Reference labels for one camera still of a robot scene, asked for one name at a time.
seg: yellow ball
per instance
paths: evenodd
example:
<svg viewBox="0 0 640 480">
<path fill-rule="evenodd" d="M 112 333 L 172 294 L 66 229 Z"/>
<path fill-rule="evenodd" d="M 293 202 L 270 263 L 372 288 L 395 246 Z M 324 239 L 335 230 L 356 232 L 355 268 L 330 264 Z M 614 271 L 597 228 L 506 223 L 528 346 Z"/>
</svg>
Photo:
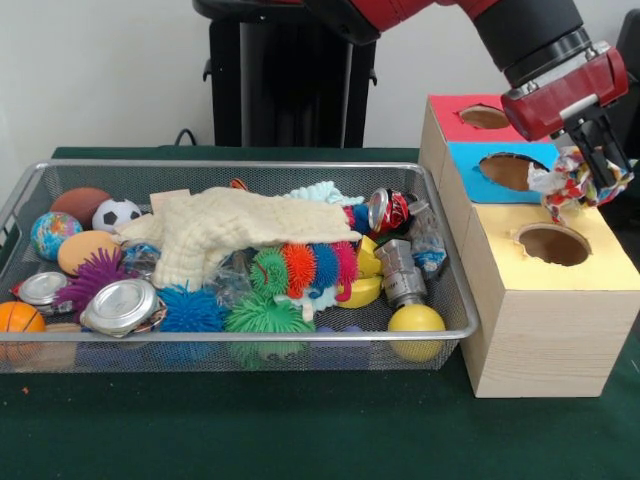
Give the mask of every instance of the yellow ball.
<svg viewBox="0 0 640 480">
<path fill-rule="evenodd" d="M 446 330 L 442 317 L 426 305 L 407 305 L 398 310 L 389 322 L 390 332 L 439 332 Z M 391 342 L 396 354 L 409 362 L 423 363 L 433 360 L 442 350 L 440 340 Z"/>
</svg>

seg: spiky toy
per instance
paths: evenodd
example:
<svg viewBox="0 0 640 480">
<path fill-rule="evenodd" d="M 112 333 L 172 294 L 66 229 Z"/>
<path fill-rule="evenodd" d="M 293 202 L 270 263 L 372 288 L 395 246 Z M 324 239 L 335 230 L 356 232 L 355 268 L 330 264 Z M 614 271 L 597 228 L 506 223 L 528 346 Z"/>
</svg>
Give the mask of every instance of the spiky toy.
<svg viewBox="0 0 640 480">
<path fill-rule="evenodd" d="M 80 314 L 100 290 L 114 282 L 135 276 L 125 272 L 120 264 L 121 260 L 122 252 L 117 248 L 113 249 L 112 254 L 102 248 L 98 249 L 97 255 L 92 253 L 91 258 L 77 268 L 77 278 L 72 278 L 69 285 L 58 290 L 54 304 L 71 302 L 78 321 Z"/>
<path fill-rule="evenodd" d="M 316 276 L 311 283 L 312 291 L 309 293 L 309 298 L 316 299 L 322 296 L 326 288 L 338 282 L 340 264 L 330 245 L 316 243 L 311 245 L 311 249 L 316 261 Z"/>
<path fill-rule="evenodd" d="M 236 333 L 306 333 L 315 329 L 291 302 L 276 303 L 256 292 L 242 299 L 225 322 L 225 330 Z M 254 369 L 264 361 L 296 355 L 305 346 L 304 342 L 231 342 L 229 349 L 244 368 Z"/>
<path fill-rule="evenodd" d="M 316 275 L 313 251 L 308 245 L 287 244 L 282 247 L 281 252 L 289 272 L 287 295 L 291 298 L 302 298 L 304 289 L 311 285 Z"/>
<path fill-rule="evenodd" d="M 216 296 L 205 290 L 189 292 L 185 287 L 173 286 L 158 291 L 167 305 L 167 317 L 162 332 L 221 332 L 228 313 L 218 306 Z"/>
<path fill-rule="evenodd" d="M 351 284 L 358 278 L 358 257 L 349 242 L 338 242 L 331 246 L 340 262 L 338 285 L 344 288 L 343 293 L 336 296 L 336 300 L 347 302 L 351 298 Z"/>
<path fill-rule="evenodd" d="M 289 283 L 287 264 L 277 248 L 265 248 L 251 264 L 251 285 L 265 298 L 284 294 Z"/>
</svg>

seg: circular hole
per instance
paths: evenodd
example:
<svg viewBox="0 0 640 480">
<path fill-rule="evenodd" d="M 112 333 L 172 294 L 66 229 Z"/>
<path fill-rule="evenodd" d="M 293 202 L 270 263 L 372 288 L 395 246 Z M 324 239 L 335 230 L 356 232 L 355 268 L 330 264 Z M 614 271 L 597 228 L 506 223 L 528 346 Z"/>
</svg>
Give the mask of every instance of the circular hole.
<svg viewBox="0 0 640 480">
<path fill-rule="evenodd" d="M 495 153 L 480 161 L 480 170 L 498 185 L 518 192 L 529 191 L 529 165 L 539 170 L 548 169 L 527 155 Z"/>
<path fill-rule="evenodd" d="M 499 130 L 511 125 L 502 110 L 480 104 L 462 110 L 460 118 L 464 123 L 484 130 Z"/>
<path fill-rule="evenodd" d="M 565 267 L 580 265 L 591 254 L 586 238 L 560 225 L 529 225 L 521 229 L 515 239 L 530 256 Z"/>
</svg>

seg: metal basket rim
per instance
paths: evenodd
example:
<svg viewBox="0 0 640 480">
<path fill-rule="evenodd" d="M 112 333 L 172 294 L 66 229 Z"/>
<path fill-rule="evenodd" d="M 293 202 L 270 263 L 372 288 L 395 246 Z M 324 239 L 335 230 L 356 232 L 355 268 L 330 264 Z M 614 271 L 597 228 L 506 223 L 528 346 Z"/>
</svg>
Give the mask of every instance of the metal basket rim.
<svg viewBox="0 0 640 480">
<path fill-rule="evenodd" d="M 462 262 L 460 260 L 453 235 L 446 221 L 446 215 L 440 202 L 437 188 L 430 172 L 421 165 L 408 162 L 292 162 L 292 161 L 243 161 L 243 160 L 46 160 L 33 163 L 26 169 L 0 210 L 0 225 L 4 225 L 12 215 L 15 206 L 22 199 L 29 184 L 36 174 L 51 167 L 163 167 L 163 168 L 267 168 L 267 169 L 361 169 L 388 168 L 411 170 L 420 175 L 431 199 L 432 207 L 439 218 L 445 219 L 442 234 L 449 253 L 456 285 L 460 290 L 463 307 L 467 318 L 467 326 L 459 330 L 441 332 L 334 332 L 313 334 L 237 334 L 221 333 L 164 333 L 151 332 L 144 335 L 130 335 L 116 339 L 99 333 L 0 333 L 0 342 L 357 342 L 357 341 L 446 341 L 461 340 L 470 337 L 478 328 L 479 315 L 475 300 L 471 294 Z"/>
</svg>

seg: light blue fuzzy toy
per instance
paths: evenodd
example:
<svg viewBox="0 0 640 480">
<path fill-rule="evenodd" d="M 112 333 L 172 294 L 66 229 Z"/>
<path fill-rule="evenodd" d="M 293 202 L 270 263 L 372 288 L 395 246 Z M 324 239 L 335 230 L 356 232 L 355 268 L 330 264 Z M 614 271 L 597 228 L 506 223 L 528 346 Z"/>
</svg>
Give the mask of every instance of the light blue fuzzy toy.
<svg viewBox="0 0 640 480">
<path fill-rule="evenodd" d="M 311 291 L 309 289 L 306 289 L 302 298 L 292 299 L 287 297 L 286 295 L 277 295 L 274 300 L 276 301 L 276 303 L 288 300 L 298 308 L 304 307 L 305 304 L 310 304 L 313 313 L 322 312 L 323 310 L 326 310 L 330 307 L 335 307 L 338 304 L 338 301 L 336 300 L 338 289 L 335 286 L 326 288 L 322 295 L 317 298 L 311 298 L 309 296 L 310 293 Z"/>
<path fill-rule="evenodd" d="M 337 204 L 342 207 L 360 205 L 364 203 L 364 197 L 345 197 L 332 181 L 318 182 L 309 187 L 302 187 L 284 195 L 284 197 L 302 198 L 314 202 Z"/>
</svg>

